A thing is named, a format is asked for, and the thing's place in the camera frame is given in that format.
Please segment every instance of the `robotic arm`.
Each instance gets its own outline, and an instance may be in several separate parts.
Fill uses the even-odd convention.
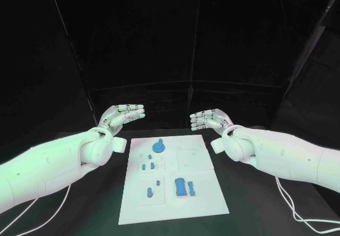
[[[212,141],[217,153],[225,152],[234,161],[276,177],[319,184],[340,193],[340,151],[290,134],[235,125],[219,109],[195,113],[191,118],[192,130],[214,128],[222,136]]]
[[[143,105],[111,106],[90,131],[32,147],[0,165],[0,213],[44,197],[106,165],[127,140],[116,137],[123,124],[143,118]]]

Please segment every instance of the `blue object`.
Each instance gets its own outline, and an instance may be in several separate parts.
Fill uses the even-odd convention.
[[[175,180],[175,184],[176,184],[176,194],[178,194],[178,196],[186,196],[185,179],[183,178],[178,178]]]
[[[147,188],[147,197],[149,197],[149,198],[153,197],[153,191],[152,191],[152,188]]]
[[[191,191],[191,196],[195,196],[195,191],[194,191],[194,182],[188,182],[189,184],[189,191]]]
[[[165,151],[165,149],[166,149],[166,146],[165,146],[165,144],[163,144],[163,140],[160,139],[159,142],[155,143],[155,145],[153,145],[153,151],[155,151],[156,153],[160,153],[160,152]]]

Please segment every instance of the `table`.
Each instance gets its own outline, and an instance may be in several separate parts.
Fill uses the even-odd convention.
[[[75,133],[61,133],[65,137]],[[133,138],[202,134],[231,214],[119,225],[130,141]],[[251,165],[234,162],[225,153],[215,154],[211,141],[219,138],[212,129],[122,131],[126,153],[116,153],[109,163],[90,172],[71,186],[65,205],[52,221],[29,236],[315,236],[319,235],[293,218],[281,197],[276,177]],[[306,182],[281,180],[297,212],[306,219],[339,220],[336,213]],[[31,210],[2,236],[12,236],[47,222],[60,208],[67,188],[38,200]],[[12,222],[31,201],[0,215],[0,227]],[[312,223],[317,230],[338,225]]]

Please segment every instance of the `white cable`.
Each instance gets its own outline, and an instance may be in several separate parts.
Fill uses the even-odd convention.
[[[62,204],[61,204],[61,207],[58,208],[55,214],[52,215],[51,219],[45,222],[45,224],[54,219],[55,215],[58,214],[61,208],[62,208],[62,205],[65,203],[65,200],[67,200],[67,197],[68,197],[68,194],[70,194],[70,188],[68,188],[68,192],[67,192],[67,195],[65,195],[65,198],[64,198],[64,201],[62,201]],[[16,219],[11,222],[11,224],[8,225],[8,227],[2,230],[0,234],[5,232],[5,230],[11,227],[11,225],[16,222],[16,220],[21,218],[21,216],[25,214],[25,212],[28,211],[28,209],[32,207],[32,205],[35,204],[35,202],[38,201],[39,198],[35,199],[35,201],[31,203],[29,207],[25,209],[25,211],[22,212],[22,214],[16,217]],[[28,232],[16,235],[16,236],[22,236],[31,232],[34,232],[35,230],[38,230],[42,226],[45,226],[45,224],[42,224],[39,227],[37,227],[35,229],[29,230]]]
[[[313,231],[317,232],[319,234],[328,234],[328,233],[340,231],[340,228],[335,228],[335,229],[330,229],[330,230],[326,230],[326,231],[317,231],[317,230],[313,228],[313,226],[312,226],[307,222],[326,222],[326,223],[340,224],[340,221],[335,221],[335,220],[317,220],[317,219],[307,219],[307,220],[304,220],[304,219],[302,218],[302,216],[299,215],[299,213],[296,212],[296,206],[294,206],[293,198],[292,198],[292,196],[289,195],[289,193],[287,193],[284,187],[281,186],[279,177],[276,177],[276,179],[277,179],[277,184],[279,184],[280,193],[281,193],[281,195],[283,195],[283,197],[284,197],[284,199],[286,199],[286,202],[287,202],[289,206],[290,206],[292,209],[293,209],[293,216],[294,216],[294,219],[296,219],[299,222],[304,222],[304,223],[307,224],[307,226],[313,229]],[[287,200],[287,198],[286,198],[284,193],[283,193],[281,190],[284,190],[284,192],[286,192],[286,194],[287,194],[287,196],[289,196],[289,198],[290,198],[290,200],[292,200],[292,202],[293,202],[293,205],[289,203],[289,200]]]

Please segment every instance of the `blue disc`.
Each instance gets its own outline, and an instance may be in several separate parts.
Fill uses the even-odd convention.
[[[160,139],[160,141],[158,143],[155,143],[155,145],[153,145],[153,151],[156,153],[160,153],[165,151],[165,149],[166,149],[166,146],[163,144],[163,140]]]

